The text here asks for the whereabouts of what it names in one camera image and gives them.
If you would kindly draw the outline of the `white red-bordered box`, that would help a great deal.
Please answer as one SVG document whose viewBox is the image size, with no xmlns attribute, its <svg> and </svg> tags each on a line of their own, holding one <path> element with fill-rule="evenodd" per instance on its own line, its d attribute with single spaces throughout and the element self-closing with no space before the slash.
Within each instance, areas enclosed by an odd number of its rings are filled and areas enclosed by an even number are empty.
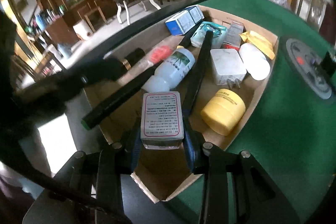
<svg viewBox="0 0 336 224">
<path fill-rule="evenodd" d="M 146 149 L 178 149 L 184 138 L 179 92 L 145 93 L 140 139 Z"/>
</svg>

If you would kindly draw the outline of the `yellow cream jar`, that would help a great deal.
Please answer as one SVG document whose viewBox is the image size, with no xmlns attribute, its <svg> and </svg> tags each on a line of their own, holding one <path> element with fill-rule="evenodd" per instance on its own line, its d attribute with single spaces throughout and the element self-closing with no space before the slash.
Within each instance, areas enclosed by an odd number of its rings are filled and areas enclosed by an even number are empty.
<svg viewBox="0 0 336 224">
<path fill-rule="evenodd" d="M 245 103 L 239 95 L 229 89 L 220 89 L 202 109 L 201 117 L 214 132 L 227 136 L 245 110 Z"/>
</svg>

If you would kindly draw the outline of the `white plastic bottle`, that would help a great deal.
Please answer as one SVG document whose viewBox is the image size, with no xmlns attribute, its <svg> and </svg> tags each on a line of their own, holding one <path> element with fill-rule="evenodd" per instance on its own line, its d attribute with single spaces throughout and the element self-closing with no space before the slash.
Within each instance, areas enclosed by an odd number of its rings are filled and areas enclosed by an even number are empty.
<svg viewBox="0 0 336 224">
<path fill-rule="evenodd" d="M 186 77 L 194 64 L 193 54 L 185 48 L 178 48 L 157 67 L 142 89 L 148 93 L 171 91 Z"/>
</svg>

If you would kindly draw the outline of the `white power adapter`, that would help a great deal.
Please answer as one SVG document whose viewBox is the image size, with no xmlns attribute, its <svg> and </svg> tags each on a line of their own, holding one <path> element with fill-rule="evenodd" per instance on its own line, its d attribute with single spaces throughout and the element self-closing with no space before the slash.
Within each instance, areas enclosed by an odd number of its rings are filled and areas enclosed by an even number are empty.
<svg viewBox="0 0 336 224">
<path fill-rule="evenodd" d="M 210 50 L 214 83 L 219 86 L 234 86 L 240 88 L 247 70 L 235 49 Z"/>
</svg>

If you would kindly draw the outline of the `cardboard box tray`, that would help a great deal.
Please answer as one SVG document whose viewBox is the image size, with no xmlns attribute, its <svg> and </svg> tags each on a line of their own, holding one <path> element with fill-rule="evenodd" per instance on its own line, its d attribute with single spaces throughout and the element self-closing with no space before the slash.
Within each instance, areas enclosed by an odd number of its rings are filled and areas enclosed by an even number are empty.
<svg viewBox="0 0 336 224">
<path fill-rule="evenodd" d="M 260 23 L 254 23 L 246 16 L 239 17 L 205 5 L 200 5 L 200 8 L 207 19 L 225 27 L 228 27 L 232 22 L 242 23 L 245 30 L 254 31 L 264 36 L 272 44 L 273 50 L 275 52 L 278 51 L 278 37 L 269 28 L 262 27 Z M 153 51 L 164 43 L 176 46 L 180 41 L 181 38 L 171 36 L 163 25 L 163 21 L 160 21 L 133 38 L 128 39 L 121 46 L 117 47 L 114 53 L 117 56 L 121 56 L 123 53 L 129 53 L 135 46 L 144 46 L 146 50 Z M 205 61 L 202 64 L 205 70 L 202 82 L 197 84 L 195 88 L 192 88 L 189 82 L 192 81 L 194 74 L 190 72 L 177 86 L 177 92 L 181 96 L 182 108 L 190 111 L 189 121 L 193 130 L 202 133 L 207 141 L 214 143 L 222 149 L 226 149 L 248 122 L 262 97 L 269 79 L 265 78 L 264 80 L 257 81 L 252 76 L 247 75 L 239 87 L 232 88 L 244 101 L 246 111 L 233 130 L 227 136 L 223 136 L 210 129 L 201 117 L 202 108 L 221 89 L 221 86 L 214 83 L 210 61 Z M 84 91 L 88 102 L 92 107 L 96 107 L 101 101 L 119 91 L 122 86 L 148 67 L 149 64 L 141 60 L 120 80 L 116 82 L 104 82 L 85 88 Z M 100 129 L 109 144 L 119 140 L 121 134 L 131 129 L 136 118 L 141 115 L 143 94 L 143 91 L 136 92 L 135 95 L 131 96 L 101 122 Z M 183 147 L 170 151 L 143 148 L 137 167 L 131 174 L 131 178 L 154 203 L 173 199 L 199 177 L 198 174 L 190 172 Z"/>
</svg>

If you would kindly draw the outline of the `long black tube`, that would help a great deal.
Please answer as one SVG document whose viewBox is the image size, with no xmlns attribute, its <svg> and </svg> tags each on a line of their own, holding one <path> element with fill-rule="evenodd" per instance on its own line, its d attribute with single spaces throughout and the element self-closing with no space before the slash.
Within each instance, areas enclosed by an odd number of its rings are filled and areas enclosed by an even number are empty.
<svg viewBox="0 0 336 224">
<path fill-rule="evenodd" d="M 182 104 L 183 118 L 187 118 L 194 107 L 194 103 L 197 99 L 199 89 L 202 85 L 203 77 L 206 72 L 206 65 L 210 57 L 210 50 L 213 42 L 213 32 L 207 31 L 201 50 L 198 55 L 197 62 L 195 63 L 193 70 L 191 71 L 191 78 L 187 87 L 187 93 Z"/>
</svg>

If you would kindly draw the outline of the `red cap item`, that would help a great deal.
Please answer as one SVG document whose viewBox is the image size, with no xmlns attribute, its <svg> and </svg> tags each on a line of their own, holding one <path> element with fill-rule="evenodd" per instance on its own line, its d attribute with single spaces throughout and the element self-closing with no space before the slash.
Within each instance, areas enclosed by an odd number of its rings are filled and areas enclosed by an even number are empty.
<svg viewBox="0 0 336 224">
<path fill-rule="evenodd" d="M 152 50 L 149 53 L 148 59 L 153 64 L 156 64 L 162 60 L 167 59 L 171 55 L 172 52 L 173 50 L 167 45 L 159 46 L 159 47 L 154 48 L 154 50 Z"/>
</svg>

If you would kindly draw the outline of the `white oval case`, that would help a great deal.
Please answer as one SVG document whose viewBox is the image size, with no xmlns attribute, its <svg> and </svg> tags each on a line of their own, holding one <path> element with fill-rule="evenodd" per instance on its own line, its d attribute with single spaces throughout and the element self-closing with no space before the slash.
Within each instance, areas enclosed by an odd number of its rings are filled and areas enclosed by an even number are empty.
<svg viewBox="0 0 336 224">
<path fill-rule="evenodd" d="M 244 43 L 240 46 L 239 55 L 247 72 L 254 80 L 261 81 L 268 77 L 270 64 L 257 47 L 251 43 Z"/>
</svg>

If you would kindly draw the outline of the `grey small carton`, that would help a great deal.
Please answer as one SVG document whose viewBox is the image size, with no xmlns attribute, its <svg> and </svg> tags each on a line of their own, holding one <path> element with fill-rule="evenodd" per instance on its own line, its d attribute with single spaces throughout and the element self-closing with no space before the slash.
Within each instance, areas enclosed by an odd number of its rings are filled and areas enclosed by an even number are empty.
<svg viewBox="0 0 336 224">
<path fill-rule="evenodd" d="M 228 28 L 224 40 L 222 43 L 222 49 L 240 49 L 240 44 L 242 42 L 242 38 L 240 35 L 244 32 L 244 24 L 237 21 L 232 21 L 230 27 Z"/>
</svg>

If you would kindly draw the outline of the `yellow packet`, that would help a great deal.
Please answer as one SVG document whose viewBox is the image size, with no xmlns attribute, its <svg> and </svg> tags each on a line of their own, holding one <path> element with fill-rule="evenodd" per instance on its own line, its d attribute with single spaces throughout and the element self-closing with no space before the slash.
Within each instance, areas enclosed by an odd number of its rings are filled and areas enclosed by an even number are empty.
<svg viewBox="0 0 336 224">
<path fill-rule="evenodd" d="M 264 36 L 255 31 L 246 31 L 240 34 L 240 37 L 243 42 L 253 44 L 269 59 L 273 60 L 275 58 L 276 55 L 273 50 L 273 44 Z"/>
</svg>

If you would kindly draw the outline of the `blue white carton box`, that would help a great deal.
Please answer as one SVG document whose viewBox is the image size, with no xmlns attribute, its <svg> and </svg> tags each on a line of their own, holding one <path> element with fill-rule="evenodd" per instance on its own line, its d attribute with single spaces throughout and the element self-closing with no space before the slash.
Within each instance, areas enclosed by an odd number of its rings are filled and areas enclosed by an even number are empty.
<svg viewBox="0 0 336 224">
<path fill-rule="evenodd" d="M 173 36 L 185 35 L 204 19 L 198 5 L 189 6 L 165 21 L 165 25 Z"/>
</svg>

